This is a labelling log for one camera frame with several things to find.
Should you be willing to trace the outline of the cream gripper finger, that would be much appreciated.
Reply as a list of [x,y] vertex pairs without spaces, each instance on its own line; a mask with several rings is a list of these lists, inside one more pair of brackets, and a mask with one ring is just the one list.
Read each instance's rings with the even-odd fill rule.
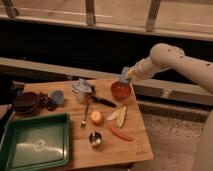
[[126,84],[130,84],[133,80],[133,77],[127,77],[125,78],[125,80],[126,80]]

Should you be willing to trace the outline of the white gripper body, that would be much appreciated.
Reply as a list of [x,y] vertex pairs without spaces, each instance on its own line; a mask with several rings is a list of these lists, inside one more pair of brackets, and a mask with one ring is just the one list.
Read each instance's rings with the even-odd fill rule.
[[128,70],[128,77],[135,80],[149,79],[155,74],[155,65],[150,57],[138,61]]

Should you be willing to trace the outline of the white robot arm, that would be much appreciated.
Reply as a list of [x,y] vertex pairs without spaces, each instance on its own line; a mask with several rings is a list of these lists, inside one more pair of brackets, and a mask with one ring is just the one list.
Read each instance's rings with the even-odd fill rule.
[[[173,69],[213,94],[213,63],[186,56],[176,46],[154,45],[149,56],[138,61],[125,74],[126,79],[148,79]],[[209,114],[194,158],[192,171],[213,171],[213,110]]]

